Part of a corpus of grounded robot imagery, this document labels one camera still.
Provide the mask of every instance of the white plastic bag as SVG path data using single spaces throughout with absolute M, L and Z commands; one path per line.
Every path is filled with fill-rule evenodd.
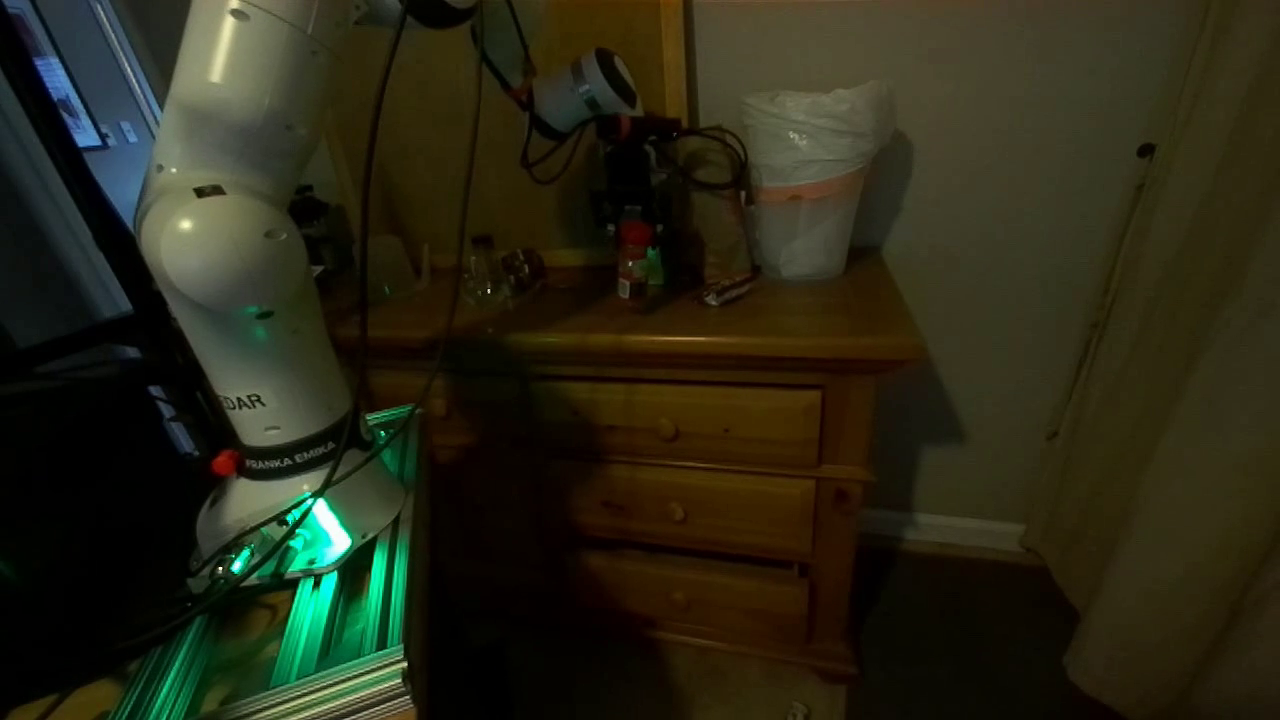
M 889 145 L 894 85 L 746 94 L 752 150 L 752 244 L 764 276 L 842 276 L 864 175 Z

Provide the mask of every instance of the beige wall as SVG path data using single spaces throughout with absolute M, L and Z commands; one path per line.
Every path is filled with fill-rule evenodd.
M 878 507 L 1026 520 L 1041 441 L 1155 140 L 1202 0 L 694 0 L 697 111 L 896 85 L 859 208 L 931 369 L 885 412 Z

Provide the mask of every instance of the white curtain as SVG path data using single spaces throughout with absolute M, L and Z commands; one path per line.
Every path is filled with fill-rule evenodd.
M 1030 548 L 1126 717 L 1280 717 L 1280 4 L 1211 0 Z

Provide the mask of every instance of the baseboard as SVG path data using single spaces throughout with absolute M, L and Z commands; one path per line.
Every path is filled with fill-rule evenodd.
M 1026 525 L 919 512 L 864 512 L 870 544 L 899 544 L 908 553 L 983 555 L 1033 563 L 1026 553 Z

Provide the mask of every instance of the wooden dresser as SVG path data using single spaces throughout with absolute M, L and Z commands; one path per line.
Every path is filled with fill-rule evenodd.
M 445 315 L 448 289 L 372 308 L 367 389 L 425 408 L 451 603 L 852 673 L 878 380 L 919 357 L 878 256 L 734 308 L 540 289 L 460 315 L 429 385 Z

